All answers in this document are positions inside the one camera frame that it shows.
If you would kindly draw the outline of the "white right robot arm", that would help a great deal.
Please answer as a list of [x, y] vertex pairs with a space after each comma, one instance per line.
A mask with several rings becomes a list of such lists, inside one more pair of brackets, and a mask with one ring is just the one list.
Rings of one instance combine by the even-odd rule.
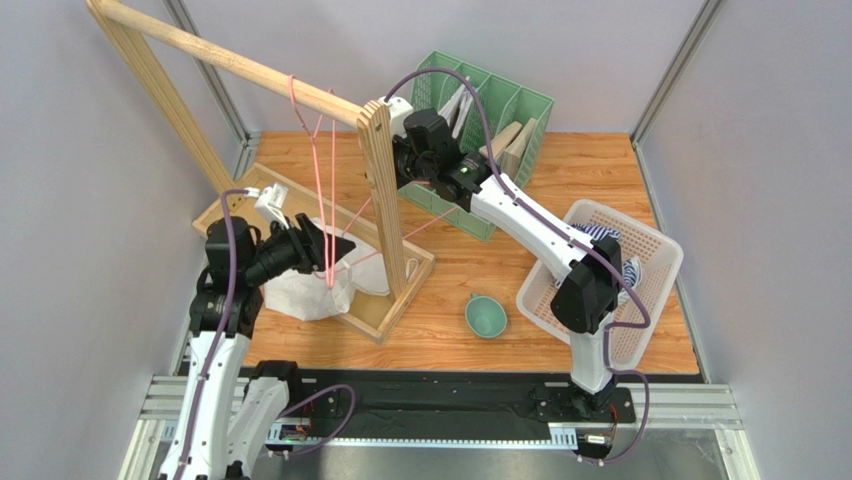
[[391, 116], [398, 186], [422, 181], [444, 200], [509, 234], [546, 267], [557, 291], [552, 315], [569, 331], [571, 398], [578, 415], [608, 411], [616, 382], [604, 364], [602, 329], [622, 291], [619, 241], [594, 237], [558, 219], [477, 151], [463, 153], [435, 109]]

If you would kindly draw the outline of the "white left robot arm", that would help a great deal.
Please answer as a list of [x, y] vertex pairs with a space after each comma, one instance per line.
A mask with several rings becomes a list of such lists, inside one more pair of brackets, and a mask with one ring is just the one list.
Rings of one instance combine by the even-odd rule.
[[161, 479], [248, 479], [277, 417], [303, 399], [293, 361], [259, 363], [234, 403], [237, 380], [263, 305], [262, 286], [283, 273], [311, 274], [356, 244], [324, 233], [306, 215], [270, 225], [267, 239], [227, 215], [206, 231], [207, 266], [190, 306], [190, 366]]

